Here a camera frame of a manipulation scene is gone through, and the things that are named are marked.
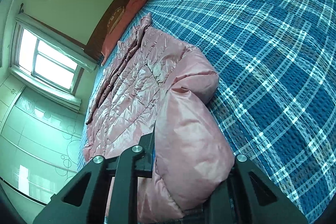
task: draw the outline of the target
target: plaid fabric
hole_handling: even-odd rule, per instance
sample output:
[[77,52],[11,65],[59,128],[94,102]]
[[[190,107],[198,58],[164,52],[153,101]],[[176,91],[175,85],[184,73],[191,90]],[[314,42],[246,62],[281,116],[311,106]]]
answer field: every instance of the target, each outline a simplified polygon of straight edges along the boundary
[[[149,0],[122,37],[151,12],[154,27],[199,47],[220,74],[208,108],[234,153],[257,164],[309,223],[336,187],[335,5]],[[92,97],[101,77],[102,69]]]

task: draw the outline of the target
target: window frame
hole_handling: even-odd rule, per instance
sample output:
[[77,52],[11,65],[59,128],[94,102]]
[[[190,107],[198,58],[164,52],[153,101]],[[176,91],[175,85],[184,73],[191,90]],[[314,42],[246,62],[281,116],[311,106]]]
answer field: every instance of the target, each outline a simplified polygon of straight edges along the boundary
[[[32,77],[44,82],[45,84],[52,86],[58,90],[67,92],[69,94],[74,95],[79,83],[79,80],[81,78],[81,75],[83,74],[83,68],[81,68],[78,64],[77,64],[77,68],[76,70],[73,70],[69,67],[67,67],[66,65],[52,59],[51,57],[43,54],[42,52],[38,51],[38,46],[39,46],[39,42],[41,41],[41,39],[39,39],[37,37],[37,35],[35,35],[33,32],[31,32],[34,36],[36,36],[36,45],[35,45],[35,49],[34,49],[34,56],[33,56],[33,65],[32,65],[32,69],[31,72],[29,72],[28,70],[26,70],[25,68],[21,67],[19,64],[19,55],[20,55],[20,48],[21,48],[21,40],[22,40],[22,35],[23,35],[23,30],[26,29],[27,31],[31,32],[30,30],[28,30],[27,28],[24,28],[23,26],[21,26],[20,24],[16,23],[16,27],[14,30],[14,35],[13,35],[13,44],[12,44],[12,54],[11,54],[11,60],[12,60],[12,64],[14,64],[15,66],[17,66],[21,71],[23,71],[25,74],[27,75],[31,75]],[[36,59],[37,56],[40,55],[44,58],[46,58],[47,60],[55,63],[56,65],[66,69],[67,71],[70,71],[74,74],[72,82],[71,82],[71,86],[69,89],[66,89],[65,87],[62,87],[61,85],[58,85],[52,81],[50,81],[49,79],[43,77],[42,75],[38,74],[35,71],[35,66],[36,66]]]

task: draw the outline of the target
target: white curtain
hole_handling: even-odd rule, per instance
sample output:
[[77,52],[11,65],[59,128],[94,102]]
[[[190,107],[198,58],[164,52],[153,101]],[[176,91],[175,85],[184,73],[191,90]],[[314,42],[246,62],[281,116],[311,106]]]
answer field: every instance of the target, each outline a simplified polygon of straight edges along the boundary
[[76,62],[83,69],[89,72],[95,70],[96,61],[86,55],[81,47],[73,44],[25,13],[18,14],[15,19],[22,27],[30,30],[40,40]]
[[60,105],[63,105],[75,112],[79,111],[82,100],[69,94],[64,91],[58,90],[52,86],[47,85],[46,83],[38,80],[37,78],[32,77],[24,73],[15,65],[12,65],[9,68],[11,74],[16,78],[21,80],[25,85],[29,86],[36,92],[44,95],[45,97],[51,99],[54,102],[58,102]]

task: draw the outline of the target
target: shiny pink fabric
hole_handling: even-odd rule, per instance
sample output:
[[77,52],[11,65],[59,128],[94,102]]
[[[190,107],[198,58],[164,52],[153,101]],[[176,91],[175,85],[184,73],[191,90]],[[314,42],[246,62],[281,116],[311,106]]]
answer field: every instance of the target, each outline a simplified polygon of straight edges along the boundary
[[138,221],[181,218],[233,166],[232,150],[205,106],[218,74],[197,47],[153,28],[150,14],[118,46],[89,106],[85,159],[120,155],[156,121],[152,179],[138,180]]

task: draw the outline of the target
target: brown headboard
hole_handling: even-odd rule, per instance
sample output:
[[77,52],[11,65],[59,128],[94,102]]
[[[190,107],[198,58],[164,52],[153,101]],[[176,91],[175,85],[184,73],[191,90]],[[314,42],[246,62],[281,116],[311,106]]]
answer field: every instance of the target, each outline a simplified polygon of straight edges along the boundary
[[107,35],[107,23],[110,17],[113,15],[114,11],[121,7],[126,6],[129,0],[113,0],[111,5],[108,7],[100,21],[98,22],[96,28],[94,29],[87,45],[85,46],[84,52],[95,60],[98,60],[101,56],[101,49]]

